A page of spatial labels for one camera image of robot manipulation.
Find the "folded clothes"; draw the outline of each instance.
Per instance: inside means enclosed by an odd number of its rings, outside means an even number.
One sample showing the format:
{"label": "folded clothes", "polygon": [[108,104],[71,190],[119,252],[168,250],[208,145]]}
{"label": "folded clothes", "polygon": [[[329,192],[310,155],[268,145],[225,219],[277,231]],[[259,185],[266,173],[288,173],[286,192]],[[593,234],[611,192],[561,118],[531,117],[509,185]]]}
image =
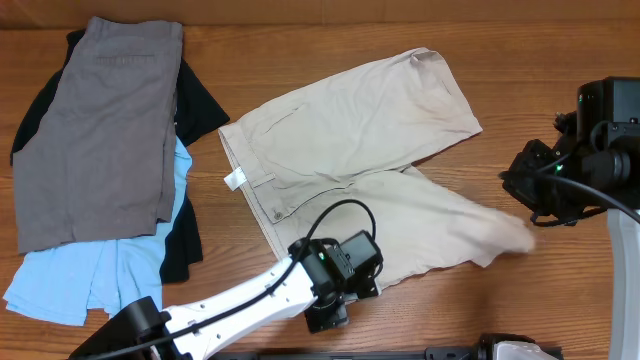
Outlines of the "folded clothes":
{"label": "folded clothes", "polygon": [[173,208],[182,26],[92,18],[14,154],[20,253],[154,234]]}
{"label": "folded clothes", "polygon": [[[67,56],[64,66],[69,62],[71,54],[84,30],[67,34]],[[62,70],[57,71],[38,93],[29,110],[25,114],[13,140],[11,148],[11,164],[13,153],[22,148],[37,133],[42,117],[47,112],[56,93]],[[229,116],[209,94],[200,80],[182,59],[176,82],[177,109],[173,117],[175,132],[184,146],[189,146],[200,137],[210,133],[229,121]],[[174,227],[165,239],[165,258],[160,267],[163,284],[183,282],[189,279],[189,264],[202,261],[202,246],[198,223],[193,205],[185,195],[184,203],[178,213]]]}
{"label": "folded clothes", "polygon": [[87,309],[104,309],[113,316],[145,296],[162,309],[159,270],[165,237],[185,198],[192,164],[179,139],[174,163],[175,199],[169,223],[158,223],[154,236],[73,243],[27,254],[4,294],[7,309],[76,326],[84,324]]}
{"label": "folded clothes", "polygon": [[[271,100],[220,128],[240,188],[279,258],[342,199],[375,214],[381,287],[504,251],[527,252],[523,222],[464,199],[411,164],[482,131],[445,60],[424,48],[374,61]],[[346,239],[367,214],[340,207],[315,236]]]}

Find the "light blue cloth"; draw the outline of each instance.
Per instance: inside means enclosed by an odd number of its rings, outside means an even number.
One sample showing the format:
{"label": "light blue cloth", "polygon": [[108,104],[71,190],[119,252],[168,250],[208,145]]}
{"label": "light blue cloth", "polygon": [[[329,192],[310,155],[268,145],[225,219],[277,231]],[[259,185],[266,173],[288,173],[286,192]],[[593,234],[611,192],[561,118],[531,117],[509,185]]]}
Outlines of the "light blue cloth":
{"label": "light blue cloth", "polygon": [[177,140],[171,222],[159,223],[154,236],[78,242],[31,252],[4,294],[7,309],[75,326],[84,325],[87,309],[104,309],[112,317],[145,296],[151,296],[161,310],[165,238],[184,202],[191,164],[187,149]]}

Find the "beige pants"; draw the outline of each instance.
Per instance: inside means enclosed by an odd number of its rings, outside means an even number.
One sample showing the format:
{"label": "beige pants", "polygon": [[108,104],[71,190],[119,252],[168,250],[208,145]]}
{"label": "beige pants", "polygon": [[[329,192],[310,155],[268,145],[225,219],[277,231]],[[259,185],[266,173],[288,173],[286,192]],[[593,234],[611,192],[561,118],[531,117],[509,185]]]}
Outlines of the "beige pants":
{"label": "beige pants", "polygon": [[[486,266],[534,240],[518,218],[426,179],[411,163],[482,131],[444,59],[415,49],[271,100],[220,137],[269,244],[279,257],[317,216],[352,198],[373,211],[384,256],[381,287],[472,260]],[[344,240],[369,229],[342,206],[314,237]]]}

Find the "black cloth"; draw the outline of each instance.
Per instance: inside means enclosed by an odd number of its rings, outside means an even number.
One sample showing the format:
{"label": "black cloth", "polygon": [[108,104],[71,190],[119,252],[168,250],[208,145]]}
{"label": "black cloth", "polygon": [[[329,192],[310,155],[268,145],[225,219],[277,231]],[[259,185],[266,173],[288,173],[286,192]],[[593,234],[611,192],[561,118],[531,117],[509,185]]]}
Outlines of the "black cloth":
{"label": "black cloth", "polygon": [[[84,36],[84,30],[67,35],[67,65],[73,49]],[[10,162],[13,165],[13,153],[22,148],[38,132],[40,121],[53,101],[62,70],[57,71],[38,93],[27,110],[18,128],[11,148]],[[176,135],[184,146],[189,146],[200,137],[212,132],[229,121],[229,116],[200,83],[189,65],[182,59],[176,81],[177,110],[174,116]],[[173,229],[165,239],[166,255],[160,267],[163,284],[183,282],[189,279],[189,264],[202,261],[202,244],[198,233],[195,211],[185,195],[184,203],[173,224]]]}

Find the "table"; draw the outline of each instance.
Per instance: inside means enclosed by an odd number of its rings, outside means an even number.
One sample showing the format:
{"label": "table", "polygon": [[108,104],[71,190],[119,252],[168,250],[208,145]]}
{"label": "table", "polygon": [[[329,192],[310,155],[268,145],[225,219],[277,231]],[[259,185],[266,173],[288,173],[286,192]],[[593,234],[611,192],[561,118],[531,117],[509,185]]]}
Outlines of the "table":
{"label": "table", "polygon": [[[17,255],[9,151],[37,92],[58,70],[67,31],[0,32],[0,291],[22,263]],[[524,144],[553,144],[556,111],[575,109],[576,89],[608,75],[640,76],[640,25],[632,21],[433,22],[345,26],[221,26],[185,29],[184,57],[232,121],[269,99],[357,65],[425,46],[447,60],[484,128],[419,169],[484,206],[527,219],[500,186]],[[243,195],[223,177],[231,167],[217,134],[189,147],[189,196],[204,261],[191,279],[166,286],[165,306],[209,297],[275,261]],[[414,276],[380,298],[349,307],[351,324],[310,335],[304,318],[272,323],[230,351],[419,350],[470,345],[483,332],[528,335],[561,345],[567,359],[604,359],[612,303],[612,254],[605,216],[575,228],[533,229],[530,255],[502,255],[482,269],[463,264]],[[0,359],[60,359],[106,321],[84,327],[0,310]]]}

